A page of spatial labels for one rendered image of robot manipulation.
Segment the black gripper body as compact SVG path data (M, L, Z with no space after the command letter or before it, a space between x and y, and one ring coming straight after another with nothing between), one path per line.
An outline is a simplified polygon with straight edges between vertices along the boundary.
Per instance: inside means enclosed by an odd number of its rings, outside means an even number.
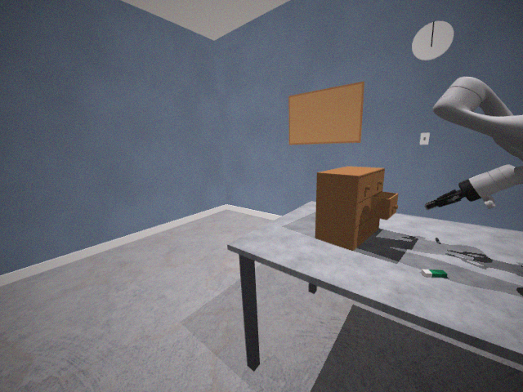
M453 195L453 197L454 197L454 196L459 195L459 198L457 198L456 200L466 197L471 202L481 198L481 196L473 188L469 179L460 182L458 185L459 185L460 190L457 190L456 193L451 194L449 196ZM449 196L446 196L446 198Z

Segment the brown wooden chest of drawers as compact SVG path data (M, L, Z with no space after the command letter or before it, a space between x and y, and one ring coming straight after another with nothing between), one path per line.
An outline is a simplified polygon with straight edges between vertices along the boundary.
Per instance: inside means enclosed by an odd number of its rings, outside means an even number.
M368 196L358 202L360 177L382 170L370 171L362 168L341 167L333 170L317 172L316 181L316 211L315 238L326 243L354 251L355 227L369 218L356 223L357 203L370 198ZM368 173L369 172L369 173ZM344 174L344 175L338 175ZM363 175L364 174L364 175Z

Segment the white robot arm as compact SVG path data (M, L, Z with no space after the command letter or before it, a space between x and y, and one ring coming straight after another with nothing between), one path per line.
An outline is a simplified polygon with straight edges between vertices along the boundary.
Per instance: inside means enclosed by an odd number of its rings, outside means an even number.
M478 106L485 115L474 113ZM522 156L518 158L523 162L523 115L514 116L481 80L458 78L436 102L433 111L446 121L491 136L496 144L511 155ZM469 181L491 209L496 207L491 194L523 184L523 166L504 165L474 176Z

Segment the green and white eraser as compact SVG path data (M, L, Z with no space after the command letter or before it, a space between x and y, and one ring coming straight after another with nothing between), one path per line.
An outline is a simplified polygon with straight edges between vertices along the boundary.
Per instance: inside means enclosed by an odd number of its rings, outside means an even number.
M425 277L435 277L435 278L447 278L447 273L444 270L438 269L422 269L421 272Z

